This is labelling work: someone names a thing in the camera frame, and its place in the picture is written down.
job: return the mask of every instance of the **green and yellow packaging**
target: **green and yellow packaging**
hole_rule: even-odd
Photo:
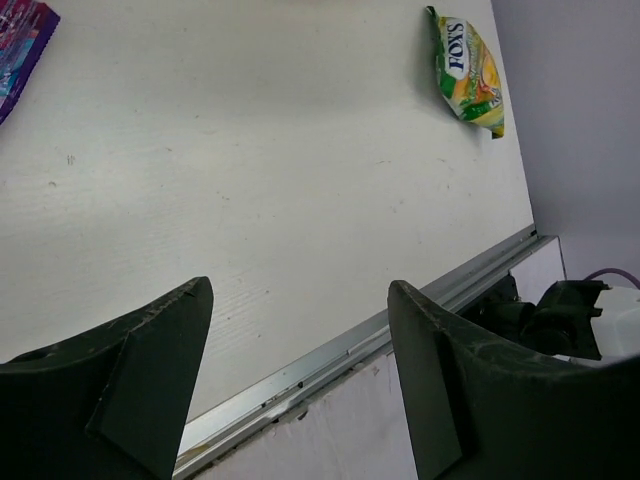
[[[502,88],[491,52],[469,22],[427,9],[438,31],[440,91],[460,120],[488,128],[493,138],[504,136]]]

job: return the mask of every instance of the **wood grain texture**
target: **wood grain texture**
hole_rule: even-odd
[[[506,137],[457,121],[419,0],[57,0],[0,128],[0,360],[197,275],[191,418],[532,223]]]

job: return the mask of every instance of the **snack packet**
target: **snack packet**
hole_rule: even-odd
[[[33,0],[0,0],[0,123],[9,115],[60,17]]]
[[[444,98],[460,120],[504,136],[504,106],[498,69],[475,28],[466,20],[440,17],[427,7],[438,31],[436,74]]]

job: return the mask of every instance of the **purple package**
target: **purple package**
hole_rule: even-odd
[[[0,123],[13,110],[59,21],[45,3],[0,0]]]

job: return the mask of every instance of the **metal edge strip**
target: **metal edge strip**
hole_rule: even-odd
[[[553,238],[538,237],[531,225],[421,291],[459,311]],[[385,310],[195,418],[185,426],[173,479],[201,471],[354,365],[391,351]]]

